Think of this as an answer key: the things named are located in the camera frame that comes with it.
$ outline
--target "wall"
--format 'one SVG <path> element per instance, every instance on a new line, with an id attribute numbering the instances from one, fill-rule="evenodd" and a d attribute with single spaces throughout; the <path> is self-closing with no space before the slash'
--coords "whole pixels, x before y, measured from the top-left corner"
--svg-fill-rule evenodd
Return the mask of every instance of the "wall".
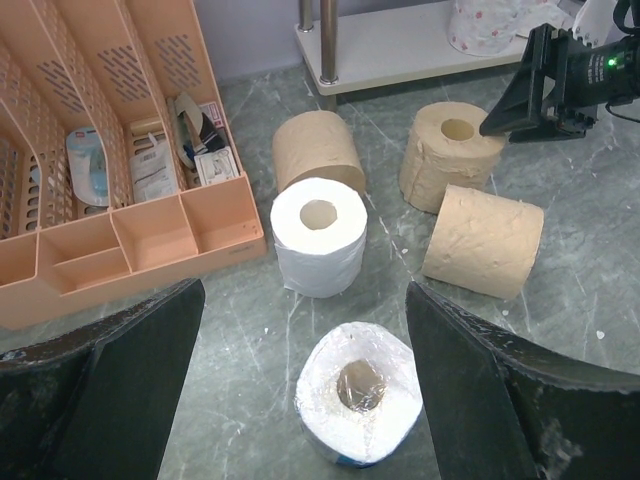
<path id="1" fill-rule="evenodd" d="M 195 0 L 216 79 L 224 82 L 302 61 L 295 40 L 298 0 Z M 340 15 L 428 3 L 338 0 Z M 314 19 L 319 18 L 314 0 Z"/>

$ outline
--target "toilet paper roll core hole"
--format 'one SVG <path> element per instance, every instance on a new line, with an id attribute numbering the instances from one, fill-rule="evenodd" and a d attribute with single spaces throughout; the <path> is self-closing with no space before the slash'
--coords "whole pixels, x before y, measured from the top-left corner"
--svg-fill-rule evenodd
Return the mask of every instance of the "toilet paper roll core hole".
<path id="1" fill-rule="evenodd" d="M 337 219 L 336 207 L 326 200 L 311 200 L 300 209 L 300 220 L 309 230 L 323 230 Z"/>
<path id="2" fill-rule="evenodd" d="M 455 140 L 456 142 L 464 142 L 473 138 L 475 134 L 475 128 L 469 122 L 460 120 L 459 118 L 451 118 L 442 122 L 440 126 L 442 134 L 449 140 Z"/>
<path id="3" fill-rule="evenodd" d="M 342 369 L 337 382 L 343 405 L 356 412 L 368 412 L 384 396 L 384 379 L 366 360 L 356 360 Z"/>

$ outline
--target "robotic arm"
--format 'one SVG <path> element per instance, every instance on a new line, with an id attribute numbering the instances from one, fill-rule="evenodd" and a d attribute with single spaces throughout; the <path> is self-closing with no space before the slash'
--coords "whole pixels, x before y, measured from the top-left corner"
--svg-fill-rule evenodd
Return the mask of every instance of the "robotic arm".
<path id="1" fill-rule="evenodd" d="M 629 11 L 634 27 L 625 25 Z M 627 36 L 598 48 L 548 24 L 532 30 L 520 69 L 480 133 L 511 132 L 512 143 L 583 138 L 600 104 L 637 121 L 611 107 L 640 97 L 640 0 L 619 0 L 613 20 Z"/>

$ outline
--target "floor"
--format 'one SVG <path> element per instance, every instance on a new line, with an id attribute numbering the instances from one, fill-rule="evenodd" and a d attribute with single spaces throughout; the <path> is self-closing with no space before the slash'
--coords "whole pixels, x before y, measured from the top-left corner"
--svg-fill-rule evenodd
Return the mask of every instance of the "floor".
<path id="1" fill-rule="evenodd" d="M 352 471 L 315 453 L 292 403 L 307 356 L 336 325 L 376 322 L 409 341 L 403 303 L 411 279 L 545 347 L 640 374 L 640 134 L 631 123 L 603 112 L 584 140 L 505 150 L 487 190 L 546 210 L 538 261 L 517 299 L 495 300 L 420 274 L 435 217 L 406 204 L 397 186 L 413 117 L 422 106 L 446 100 L 489 109 L 512 71 L 460 74 L 343 99 L 339 114 L 353 129 L 368 175 L 369 224 L 360 276 L 343 295 L 328 300 L 282 288 L 268 223 L 276 195 L 272 135 L 289 117 L 318 108 L 304 69 L 222 89 L 270 251 L 202 279 L 206 310 L 161 480 L 373 480 L 399 473 L 407 480 L 438 479 L 424 414 L 391 458 Z M 640 106 L 626 111 L 640 116 Z M 144 296 L 17 333 L 0 331 L 0 352 L 71 330 Z"/>

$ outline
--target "plastic-wrapped toilet paper roll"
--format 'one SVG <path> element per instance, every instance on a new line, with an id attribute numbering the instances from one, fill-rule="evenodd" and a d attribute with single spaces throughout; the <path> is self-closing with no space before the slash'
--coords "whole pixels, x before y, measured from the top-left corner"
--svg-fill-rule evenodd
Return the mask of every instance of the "plastic-wrapped toilet paper roll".
<path id="1" fill-rule="evenodd" d="M 407 202 L 438 213 L 447 185 L 484 188 L 506 143 L 504 135 L 480 135 L 486 116 L 481 108 L 458 102 L 434 103 L 418 112 L 400 170 Z"/>
<path id="2" fill-rule="evenodd" d="M 447 187 L 422 273 L 494 297 L 516 297 L 535 263 L 541 208 Z"/>
<path id="3" fill-rule="evenodd" d="M 360 195 L 365 192 L 353 137 L 333 112 L 306 112 L 287 120 L 273 137 L 272 154 L 278 192 L 310 177 L 337 180 Z"/>
<path id="4" fill-rule="evenodd" d="M 516 36 L 530 0 L 452 0 L 449 43 L 469 55 L 502 53 Z"/>
<path id="5" fill-rule="evenodd" d="M 367 210 L 347 185 L 325 178 L 294 183 L 273 202 L 271 226 L 285 288 L 328 298 L 360 273 Z"/>
<path id="6" fill-rule="evenodd" d="M 422 409 L 413 352 L 380 325 L 340 325 L 311 352 L 295 403 L 325 457 L 372 466 L 395 451 Z"/>

